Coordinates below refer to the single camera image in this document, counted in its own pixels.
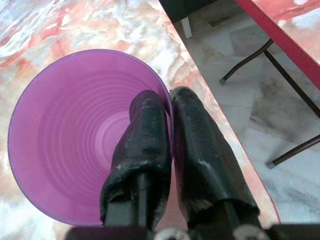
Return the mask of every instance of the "white table leg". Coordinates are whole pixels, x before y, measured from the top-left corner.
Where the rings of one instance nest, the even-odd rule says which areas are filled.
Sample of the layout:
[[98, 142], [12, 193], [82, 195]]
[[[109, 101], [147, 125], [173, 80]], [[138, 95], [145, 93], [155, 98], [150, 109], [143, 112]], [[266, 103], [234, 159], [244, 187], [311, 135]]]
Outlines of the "white table leg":
[[183, 29], [183, 33], [184, 33], [185, 38], [186, 39], [191, 38], [192, 33], [191, 33], [191, 28], [190, 28], [188, 16], [181, 20], [181, 24], [182, 24], [182, 29]]

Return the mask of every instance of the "marble table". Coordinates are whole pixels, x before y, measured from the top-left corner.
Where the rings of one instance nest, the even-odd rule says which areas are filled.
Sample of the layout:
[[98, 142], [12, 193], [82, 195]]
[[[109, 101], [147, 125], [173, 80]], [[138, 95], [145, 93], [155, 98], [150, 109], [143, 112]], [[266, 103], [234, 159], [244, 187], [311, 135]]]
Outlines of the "marble table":
[[[3, 0], [0, 3], [0, 239], [63, 239], [70, 225], [35, 208], [10, 169], [7, 134], [15, 104], [43, 68], [68, 54], [114, 49], [150, 65], [168, 90], [193, 89], [231, 145], [261, 210], [264, 227], [277, 211], [226, 117], [158, 0]], [[167, 211], [158, 224], [186, 227], [172, 180]]]
[[320, 0], [236, 0], [320, 89]]

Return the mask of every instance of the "red table edge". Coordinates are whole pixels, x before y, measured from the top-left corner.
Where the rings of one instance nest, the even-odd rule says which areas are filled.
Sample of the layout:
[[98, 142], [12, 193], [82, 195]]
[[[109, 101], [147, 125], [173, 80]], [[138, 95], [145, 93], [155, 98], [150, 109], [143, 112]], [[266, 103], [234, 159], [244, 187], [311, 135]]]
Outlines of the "red table edge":
[[235, 0], [320, 90], [320, 66], [252, 0]]

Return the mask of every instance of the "tiled floor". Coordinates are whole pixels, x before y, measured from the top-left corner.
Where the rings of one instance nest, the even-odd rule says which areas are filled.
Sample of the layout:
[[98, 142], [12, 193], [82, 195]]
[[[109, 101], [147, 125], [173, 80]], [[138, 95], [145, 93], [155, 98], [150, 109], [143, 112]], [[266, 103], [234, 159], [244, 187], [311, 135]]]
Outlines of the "tiled floor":
[[[236, 16], [228, 17], [228, 11], [217, 14], [226, 7]], [[225, 1], [191, 14], [189, 21], [189, 39], [179, 23], [175, 26], [267, 187], [281, 221], [320, 222], [320, 144], [272, 170], [265, 165], [320, 134], [320, 120], [263, 55], [240, 68], [223, 86], [219, 84], [269, 37], [246, 13]], [[320, 91], [278, 46], [273, 44], [269, 50], [319, 106]]]

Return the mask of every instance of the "purple plastic cup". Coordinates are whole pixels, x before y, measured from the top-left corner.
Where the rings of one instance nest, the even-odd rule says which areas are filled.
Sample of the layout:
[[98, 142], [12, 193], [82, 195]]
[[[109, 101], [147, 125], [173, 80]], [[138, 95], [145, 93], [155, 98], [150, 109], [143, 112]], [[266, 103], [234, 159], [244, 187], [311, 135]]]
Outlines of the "purple plastic cup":
[[166, 86], [126, 53], [76, 52], [32, 80], [11, 117], [8, 154], [15, 180], [33, 205], [67, 224], [101, 224], [100, 192], [129, 125], [130, 103], [143, 90], [162, 97], [171, 129]]

